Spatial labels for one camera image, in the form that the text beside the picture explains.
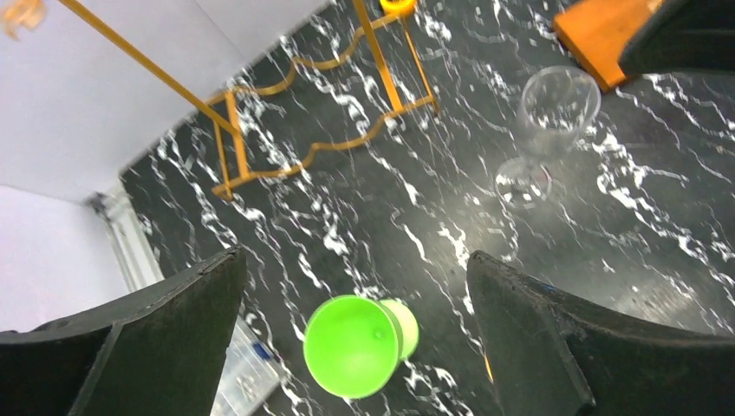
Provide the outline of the green plastic wine glass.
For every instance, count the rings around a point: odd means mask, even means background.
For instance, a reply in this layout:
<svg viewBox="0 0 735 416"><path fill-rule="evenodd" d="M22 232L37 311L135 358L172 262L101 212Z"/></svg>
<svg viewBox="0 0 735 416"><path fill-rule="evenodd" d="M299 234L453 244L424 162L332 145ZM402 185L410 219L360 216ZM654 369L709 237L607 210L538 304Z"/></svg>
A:
<svg viewBox="0 0 735 416"><path fill-rule="evenodd" d="M379 392L415 351L420 326L394 299L337 296L320 305L304 332L303 357L326 392L361 400Z"/></svg>

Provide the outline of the clear wine glass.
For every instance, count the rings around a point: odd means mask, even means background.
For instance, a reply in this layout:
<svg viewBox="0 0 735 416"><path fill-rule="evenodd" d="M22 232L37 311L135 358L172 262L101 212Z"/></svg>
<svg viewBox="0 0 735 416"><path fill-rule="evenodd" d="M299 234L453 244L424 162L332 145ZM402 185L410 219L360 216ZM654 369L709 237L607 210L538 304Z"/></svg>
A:
<svg viewBox="0 0 735 416"><path fill-rule="evenodd" d="M579 68L552 66L531 76L511 129L518 156L506 160L495 175L495 190L504 206L530 209L549 197L549 165L582 137L601 101L595 79Z"/></svg>

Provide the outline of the clear plastic screw box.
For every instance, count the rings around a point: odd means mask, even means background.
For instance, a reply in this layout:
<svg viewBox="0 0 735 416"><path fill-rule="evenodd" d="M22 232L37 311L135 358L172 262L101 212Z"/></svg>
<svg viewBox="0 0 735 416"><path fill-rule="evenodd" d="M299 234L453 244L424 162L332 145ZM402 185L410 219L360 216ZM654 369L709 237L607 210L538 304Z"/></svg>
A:
<svg viewBox="0 0 735 416"><path fill-rule="evenodd" d="M211 414L252 415L286 379L275 355L238 317Z"/></svg>

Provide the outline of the yellow tape measure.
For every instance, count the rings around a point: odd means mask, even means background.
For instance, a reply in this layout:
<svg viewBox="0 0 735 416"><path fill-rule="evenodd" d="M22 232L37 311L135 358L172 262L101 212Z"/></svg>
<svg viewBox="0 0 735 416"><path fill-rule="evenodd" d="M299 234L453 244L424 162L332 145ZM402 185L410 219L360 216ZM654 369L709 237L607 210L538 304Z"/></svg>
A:
<svg viewBox="0 0 735 416"><path fill-rule="evenodd" d="M408 16L414 13L417 0L380 0L380 6L387 16Z"/></svg>

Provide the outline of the orange plastic wine glass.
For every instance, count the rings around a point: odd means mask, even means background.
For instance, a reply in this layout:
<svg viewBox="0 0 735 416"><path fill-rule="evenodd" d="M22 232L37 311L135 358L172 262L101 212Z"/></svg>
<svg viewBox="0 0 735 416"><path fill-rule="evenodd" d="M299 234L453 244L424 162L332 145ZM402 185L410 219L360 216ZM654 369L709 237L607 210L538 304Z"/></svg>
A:
<svg viewBox="0 0 735 416"><path fill-rule="evenodd" d="M486 355L486 354L484 354L484 355L483 355L483 357L484 357L484 361L485 361L485 369L486 369L486 372L487 372L487 374L488 374L488 377L489 377L490 381L491 381L492 383L494 383L494 382L495 382L495 380L494 380L494 377L493 377L493 373L492 373L492 370L491 370L491 364L490 364L490 362L489 362L489 359L488 359L488 357L487 357L487 355Z"/></svg>

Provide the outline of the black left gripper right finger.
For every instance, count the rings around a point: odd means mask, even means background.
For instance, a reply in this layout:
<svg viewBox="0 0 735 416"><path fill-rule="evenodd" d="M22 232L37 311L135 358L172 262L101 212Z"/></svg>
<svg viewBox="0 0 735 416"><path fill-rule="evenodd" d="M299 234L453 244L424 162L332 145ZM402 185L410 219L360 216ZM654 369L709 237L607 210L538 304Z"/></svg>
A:
<svg viewBox="0 0 735 416"><path fill-rule="evenodd" d="M466 282L505 415L731 415L734 340L645 321L477 250Z"/></svg>

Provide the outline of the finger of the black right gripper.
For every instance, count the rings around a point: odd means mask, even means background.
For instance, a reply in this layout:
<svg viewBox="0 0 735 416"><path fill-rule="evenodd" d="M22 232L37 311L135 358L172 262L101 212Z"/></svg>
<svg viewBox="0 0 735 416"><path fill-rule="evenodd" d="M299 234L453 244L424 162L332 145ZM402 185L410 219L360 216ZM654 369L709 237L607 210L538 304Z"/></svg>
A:
<svg viewBox="0 0 735 416"><path fill-rule="evenodd" d="M734 71L733 0L665 1L618 59L628 76Z"/></svg>

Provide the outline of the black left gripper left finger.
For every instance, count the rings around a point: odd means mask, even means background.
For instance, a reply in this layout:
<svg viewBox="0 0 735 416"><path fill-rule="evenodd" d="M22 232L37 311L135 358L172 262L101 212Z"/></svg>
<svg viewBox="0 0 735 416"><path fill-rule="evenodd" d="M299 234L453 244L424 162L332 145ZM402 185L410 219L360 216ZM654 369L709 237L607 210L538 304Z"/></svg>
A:
<svg viewBox="0 0 735 416"><path fill-rule="evenodd" d="M4 415L207 415L244 297L231 247L29 332L1 334Z"/></svg>

